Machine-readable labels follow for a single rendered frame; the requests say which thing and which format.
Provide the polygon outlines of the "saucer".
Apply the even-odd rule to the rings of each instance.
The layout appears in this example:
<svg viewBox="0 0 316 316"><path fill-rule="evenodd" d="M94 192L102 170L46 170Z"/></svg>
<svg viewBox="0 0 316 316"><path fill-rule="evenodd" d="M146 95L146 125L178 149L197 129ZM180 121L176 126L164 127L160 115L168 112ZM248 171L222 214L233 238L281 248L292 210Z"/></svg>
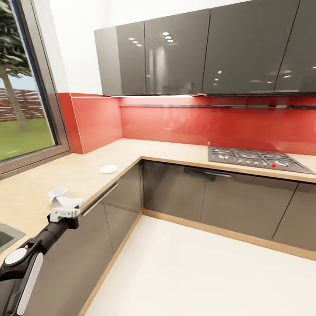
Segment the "saucer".
<svg viewBox="0 0 316 316"><path fill-rule="evenodd" d="M103 173L112 173L112 172L115 172L117 169L118 169L117 166L109 165L109 166L105 166L105 167L101 168L100 171Z"/></svg>

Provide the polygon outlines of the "coffee cup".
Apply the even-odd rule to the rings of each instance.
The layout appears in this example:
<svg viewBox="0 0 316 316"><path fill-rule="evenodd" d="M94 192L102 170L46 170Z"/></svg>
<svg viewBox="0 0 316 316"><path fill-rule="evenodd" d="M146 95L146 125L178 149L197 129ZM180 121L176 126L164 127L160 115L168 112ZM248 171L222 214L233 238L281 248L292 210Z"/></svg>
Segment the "coffee cup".
<svg viewBox="0 0 316 316"><path fill-rule="evenodd" d="M53 199L55 197L67 197L68 196L68 189L66 187L57 187L50 191L50 203L52 204Z"/></svg>

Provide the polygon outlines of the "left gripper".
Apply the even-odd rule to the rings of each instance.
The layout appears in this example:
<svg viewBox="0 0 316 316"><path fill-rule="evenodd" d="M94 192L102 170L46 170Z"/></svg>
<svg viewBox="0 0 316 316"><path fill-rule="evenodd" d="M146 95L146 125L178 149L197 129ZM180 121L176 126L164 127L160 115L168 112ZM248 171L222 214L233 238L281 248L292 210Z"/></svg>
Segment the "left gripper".
<svg viewBox="0 0 316 316"><path fill-rule="evenodd" d="M79 208L79 205L77 205L75 208ZM56 241L63 235L63 233L67 229L76 230L79 227L77 216L65 217L62 218L59 222L52 222L50 221L50 214L48 214L47 219L49 221L49 224L42 231L51 232L56 237Z"/></svg>

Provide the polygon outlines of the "paper coffee filter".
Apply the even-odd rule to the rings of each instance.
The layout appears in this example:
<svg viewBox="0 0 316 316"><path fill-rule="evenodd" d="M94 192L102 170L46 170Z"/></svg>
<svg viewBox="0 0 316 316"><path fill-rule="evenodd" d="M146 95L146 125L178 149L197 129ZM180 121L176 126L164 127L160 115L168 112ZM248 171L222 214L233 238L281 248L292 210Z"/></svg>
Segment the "paper coffee filter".
<svg viewBox="0 0 316 316"><path fill-rule="evenodd" d="M79 207L85 203L87 199L75 199L68 197L55 197L52 202L52 208L66 207L66 208L75 208L77 205Z"/></svg>

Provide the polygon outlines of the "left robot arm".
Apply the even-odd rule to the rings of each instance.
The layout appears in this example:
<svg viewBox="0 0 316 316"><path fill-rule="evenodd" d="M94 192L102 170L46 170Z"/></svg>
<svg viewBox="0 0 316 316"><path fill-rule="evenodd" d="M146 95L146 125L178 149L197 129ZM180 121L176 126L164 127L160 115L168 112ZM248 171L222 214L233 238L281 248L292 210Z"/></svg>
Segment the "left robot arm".
<svg viewBox="0 0 316 316"><path fill-rule="evenodd" d="M23 316L45 255L67 229L79 227L79 205L53 208L49 224L4 259L0 267L0 316Z"/></svg>

